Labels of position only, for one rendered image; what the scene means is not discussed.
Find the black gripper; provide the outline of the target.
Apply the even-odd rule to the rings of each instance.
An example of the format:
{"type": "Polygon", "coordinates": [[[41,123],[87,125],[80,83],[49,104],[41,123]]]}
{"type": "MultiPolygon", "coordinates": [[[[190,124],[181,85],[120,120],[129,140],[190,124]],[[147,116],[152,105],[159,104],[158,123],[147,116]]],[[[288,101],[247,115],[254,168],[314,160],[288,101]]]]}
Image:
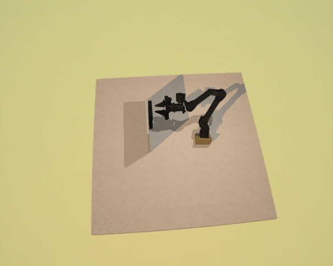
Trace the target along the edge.
{"type": "Polygon", "coordinates": [[[176,112],[176,104],[169,104],[169,97],[165,96],[165,100],[163,100],[161,103],[158,103],[155,105],[156,107],[165,107],[165,110],[157,110],[155,111],[158,114],[161,114],[165,117],[166,120],[169,119],[169,113],[170,112],[176,112]]]}

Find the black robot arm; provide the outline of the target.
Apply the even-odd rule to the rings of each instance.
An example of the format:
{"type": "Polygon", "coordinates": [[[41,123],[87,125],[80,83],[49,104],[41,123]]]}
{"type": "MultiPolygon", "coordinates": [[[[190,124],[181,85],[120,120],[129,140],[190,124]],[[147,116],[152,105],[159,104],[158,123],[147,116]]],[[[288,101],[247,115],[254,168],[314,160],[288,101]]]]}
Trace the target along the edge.
{"type": "Polygon", "coordinates": [[[207,138],[209,139],[209,119],[213,114],[213,111],[217,107],[218,103],[221,102],[226,97],[226,91],[224,89],[208,89],[205,93],[201,94],[198,98],[195,100],[192,100],[190,102],[187,102],[185,100],[185,94],[184,93],[176,93],[176,101],[179,104],[176,104],[176,111],[183,111],[183,114],[186,112],[193,111],[196,106],[201,103],[203,100],[205,100],[208,96],[215,96],[214,101],[211,103],[210,108],[206,112],[204,116],[201,116],[199,119],[199,126],[201,128],[200,130],[200,138],[207,138]],[[185,106],[184,106],[185,105],[185,106]]]}

